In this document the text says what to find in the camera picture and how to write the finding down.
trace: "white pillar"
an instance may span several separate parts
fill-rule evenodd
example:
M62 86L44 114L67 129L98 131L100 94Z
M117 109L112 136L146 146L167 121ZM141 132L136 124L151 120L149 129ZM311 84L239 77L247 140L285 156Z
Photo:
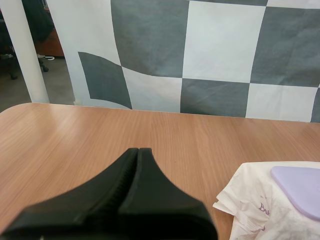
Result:
M0 0L0 8L31 101L49 103L22 0Z

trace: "gray floor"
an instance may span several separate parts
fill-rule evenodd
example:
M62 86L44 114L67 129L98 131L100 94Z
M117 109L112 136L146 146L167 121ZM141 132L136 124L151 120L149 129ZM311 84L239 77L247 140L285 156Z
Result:
M44 65L49 68L49 71L42 72L42 75L50 103L73 105L75 96L66 60L44 60ZM16 73L18 78L11 80L7 72L0 72L0 112L18 104L31 102L21 71L17 69Z

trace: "wooden cabinet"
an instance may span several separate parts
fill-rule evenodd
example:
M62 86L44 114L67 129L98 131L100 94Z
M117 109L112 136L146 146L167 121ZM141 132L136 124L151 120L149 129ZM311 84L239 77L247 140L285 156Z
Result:
M55 28L44 42L37 42L35 44L35 50L36 53L40 55L64 57L64 52Z

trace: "fabric backdrop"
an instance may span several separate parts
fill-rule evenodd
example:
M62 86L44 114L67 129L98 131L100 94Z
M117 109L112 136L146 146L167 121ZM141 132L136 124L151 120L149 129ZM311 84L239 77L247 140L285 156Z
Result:
M320 0L47 0L76 103L320 122Z

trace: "white square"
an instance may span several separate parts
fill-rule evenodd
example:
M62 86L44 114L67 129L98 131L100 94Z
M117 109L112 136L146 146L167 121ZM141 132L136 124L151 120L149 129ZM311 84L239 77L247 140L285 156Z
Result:
M120 65L111 15L111 0L95 0L94 4L88 0L46 2L63 49L75 101L94 106L97 101L90 99L78 52L93 54Z
M183 78L249 83L265 9L190 1Z
M320 9L320 0L268 0L267 7Z
M317 89L250 83L245 117L310 122Z
M122 67L132 109L180 112L182 78L150 76Z

